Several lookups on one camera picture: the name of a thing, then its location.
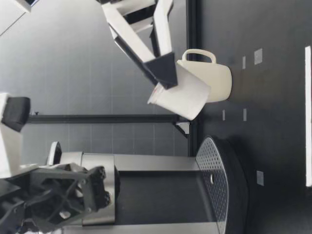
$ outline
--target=robotic hand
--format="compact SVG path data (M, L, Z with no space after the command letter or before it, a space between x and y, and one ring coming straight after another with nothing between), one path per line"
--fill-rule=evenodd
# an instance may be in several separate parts
M0 233L51 232L111 203L104 167L20 166L30 99L0 94Z

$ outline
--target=black metal rail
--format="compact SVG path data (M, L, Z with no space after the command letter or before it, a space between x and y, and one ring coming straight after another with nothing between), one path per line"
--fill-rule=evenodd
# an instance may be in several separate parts
M200 0L186 1L186 15L187 15L187 48L200 48L201 36L201 16L199 14ZM188 55L189 60L199 60L199 57L194 54ZM198 117L190 122L190 134L188 137L189 143L189 157L195 157L199 148L198 143Z
M38 115L30 116L30 124L60 123L177 123L187 121L178 115Z

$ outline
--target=gray wall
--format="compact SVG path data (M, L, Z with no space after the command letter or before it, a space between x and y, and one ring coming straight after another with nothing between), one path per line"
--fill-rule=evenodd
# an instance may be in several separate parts
M186 49L184 0L175 1L170 25L178 59ZM146 104L152 89L114 44L95 0L40 0L0 37L0 92L30 97L40 114L168 113ZM24 162L44 162L53 140L65 151L187 153L170 124L27 125L23 133Z

